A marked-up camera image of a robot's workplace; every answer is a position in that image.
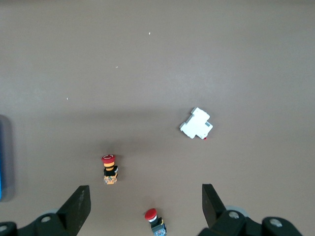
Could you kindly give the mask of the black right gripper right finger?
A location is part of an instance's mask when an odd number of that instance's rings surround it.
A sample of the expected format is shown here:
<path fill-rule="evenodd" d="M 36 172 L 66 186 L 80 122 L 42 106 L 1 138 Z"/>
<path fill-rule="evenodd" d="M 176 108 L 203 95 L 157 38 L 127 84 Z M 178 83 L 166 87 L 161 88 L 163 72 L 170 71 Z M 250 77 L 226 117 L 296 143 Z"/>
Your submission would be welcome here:
<path fill-rule="evenodd" d="M 212 184 L 202 185 L 202 210 L 208 224 L 200 236 L 300 236 L 288 220 L 266 217 L 257 223 L 235 209 L 227 210 Z"/>

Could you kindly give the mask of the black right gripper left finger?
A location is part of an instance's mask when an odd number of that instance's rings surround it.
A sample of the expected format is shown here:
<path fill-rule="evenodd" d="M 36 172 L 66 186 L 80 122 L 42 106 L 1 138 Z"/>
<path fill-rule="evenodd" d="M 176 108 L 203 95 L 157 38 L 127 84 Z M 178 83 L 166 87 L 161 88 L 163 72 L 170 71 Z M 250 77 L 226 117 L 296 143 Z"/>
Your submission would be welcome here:
<path fill-rule="evenodd" d="M 2 236 L 76 236 L 91 212 L 90 187 L 79 186 L 55 213 L 44 214 L 25 227 L 1 222 Z"/>

